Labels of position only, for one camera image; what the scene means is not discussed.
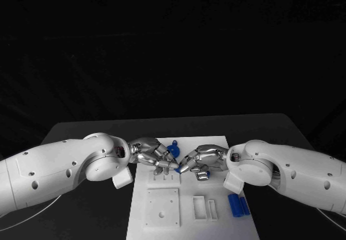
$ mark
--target robotic hand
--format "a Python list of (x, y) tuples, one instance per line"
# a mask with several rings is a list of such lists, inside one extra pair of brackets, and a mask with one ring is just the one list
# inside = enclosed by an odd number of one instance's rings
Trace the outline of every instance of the robotic hand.
[(346, 163), (294, 146), (251, 140), (225, 149), (202, 145), (183, 158), (179, 172), (228, 170), (224, 187), (239, 194), (244, 183), (270, 186), (281, 195), (319, 209), (346, 214)]
[(226, 165), (228, 149), (218, 145), (200, 145), (186, 155), (179, 164), (179, 171), (193, 172), (199, 181), (209, 180), (211, 171), (228, 170)]
[(74, 190), (81, 182), (112, 178), (117, 189), (133, 182), (128, 163), (169, 174), (177, 161), (156, 138), (131, 142), (105, 133), (40, 145), (0, 161), (0, 215)]

